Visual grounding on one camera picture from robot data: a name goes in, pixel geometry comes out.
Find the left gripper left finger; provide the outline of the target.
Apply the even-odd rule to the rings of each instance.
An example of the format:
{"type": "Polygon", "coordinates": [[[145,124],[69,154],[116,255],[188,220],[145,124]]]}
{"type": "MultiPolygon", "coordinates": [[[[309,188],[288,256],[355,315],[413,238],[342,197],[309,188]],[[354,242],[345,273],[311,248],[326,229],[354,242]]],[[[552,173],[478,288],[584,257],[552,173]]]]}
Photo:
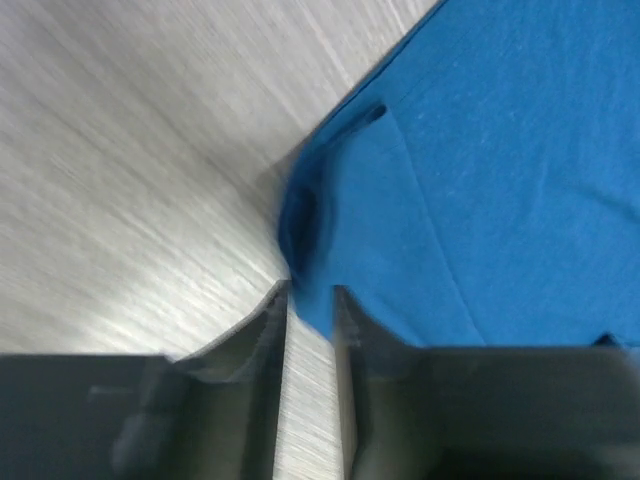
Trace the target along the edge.
{"type": "Polygon", "coordinates": [[[5,354],[5,479],[269,479],[288,289],[180,360],[5,354]]]}

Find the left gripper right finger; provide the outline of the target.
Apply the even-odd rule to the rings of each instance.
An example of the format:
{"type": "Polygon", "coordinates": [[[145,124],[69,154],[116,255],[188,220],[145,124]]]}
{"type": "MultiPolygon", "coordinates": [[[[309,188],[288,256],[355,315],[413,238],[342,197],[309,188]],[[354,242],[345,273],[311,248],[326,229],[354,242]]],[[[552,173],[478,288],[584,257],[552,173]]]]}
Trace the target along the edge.
{"type": "Polygon", "coordinates": [[[639,361],[569,348],[419,348],[334,294],[347,479],[635,479],[639,361]]]}

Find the dark blue t shirt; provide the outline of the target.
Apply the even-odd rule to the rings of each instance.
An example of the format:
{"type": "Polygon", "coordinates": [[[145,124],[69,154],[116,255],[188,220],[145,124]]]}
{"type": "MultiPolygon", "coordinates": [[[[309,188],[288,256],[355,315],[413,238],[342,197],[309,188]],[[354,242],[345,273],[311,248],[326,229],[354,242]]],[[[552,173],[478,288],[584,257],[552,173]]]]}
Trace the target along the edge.
{"type": "Polygon", "coordinates": [[[294,163],[298,316],[420,345],[639,343],[639,5],[444,1],[294,163]]]}

